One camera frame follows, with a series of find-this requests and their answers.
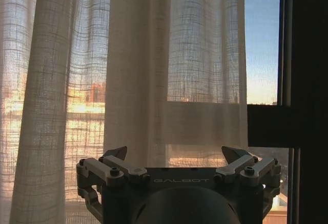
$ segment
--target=logo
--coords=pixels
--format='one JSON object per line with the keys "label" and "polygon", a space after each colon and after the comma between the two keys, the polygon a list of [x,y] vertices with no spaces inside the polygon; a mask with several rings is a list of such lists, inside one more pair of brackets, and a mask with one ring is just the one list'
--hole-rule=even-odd
{"label": "logo", "polygon": [[193,183],[199,183],[199,182],[209,182],[210,179],[155,179],[155,183],[182,183],[182,182],[193,182]]}

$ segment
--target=screw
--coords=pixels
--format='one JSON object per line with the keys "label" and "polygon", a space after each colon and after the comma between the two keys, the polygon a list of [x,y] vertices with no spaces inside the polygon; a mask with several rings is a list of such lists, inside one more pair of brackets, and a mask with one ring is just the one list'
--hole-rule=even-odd
{"label": "screw", "polygon": [[84,164],[84,160],[85,159],[81,159],[78,163],[80,164],[80,166],[83,166],[83,164]]}
{"label": "screw", "polygon": [[217,184],[220,184],[220,183],[223,182],[223,177],[220,174],[215,174],[213,176],[213,179],[214,179],[214,182],[217,183]]}
{"label": "screw", "polygon": [[254,175],[255,170],[253,169],[253,167],[245,167],[245,174],[247,175]]}
{"label": "screw", "polygon": [[112,168],[110,171],[111,176],[117,176],[119,175],[119,170],[117,168]]}

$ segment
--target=window pane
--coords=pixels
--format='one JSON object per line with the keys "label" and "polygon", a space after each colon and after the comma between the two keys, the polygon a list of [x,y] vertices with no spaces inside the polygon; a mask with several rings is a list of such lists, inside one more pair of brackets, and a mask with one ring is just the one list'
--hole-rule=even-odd
{"label": "window pane", "polygon": [[245,0],[248,104],[277,104],[279,2]]}

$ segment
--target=bolt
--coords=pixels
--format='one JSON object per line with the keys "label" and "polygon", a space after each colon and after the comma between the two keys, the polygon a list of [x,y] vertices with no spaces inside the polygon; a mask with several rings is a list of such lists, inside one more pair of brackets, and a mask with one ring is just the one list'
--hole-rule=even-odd
{"label": "bolt", "polygon": [[223,177],[220,174],[215,174],[213,176],[214,182],[217,184],[223,183]]}
{"label": "bolt", "polygon": [[119,170],[117,168],[112,168],[110,171],[111,176],[117,176],[119,175]]}
{"label": "bolt", "polygon": [[83,166],[83,164],[84,164],[84,160],[85,159],[81,159],[78,163],[80,164],[80,166]]}
{"label": "bolt", "polygon": [[254,163],[258,162],[258,157],[257,156],[253,156],[253,159],[254,159]]}
{"label": "bolt", "polygon": [[253,167],[245,167],[245,174],[247,175],[254,175],[255,170]]}

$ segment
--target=curtain fold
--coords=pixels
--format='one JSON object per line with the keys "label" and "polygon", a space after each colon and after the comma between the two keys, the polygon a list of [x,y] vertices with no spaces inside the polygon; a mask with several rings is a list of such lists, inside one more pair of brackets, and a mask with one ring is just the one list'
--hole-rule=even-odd
{"label": "curtain fold", "polygon": [[79,159],[247,145],[244,0],[0,0],[0,223],[97,223]]}
{"label": "curtain fold", "polygon": [[214,166],[222,145],[246,147],[244,0],[111,3],[104,149],[164,167]]}

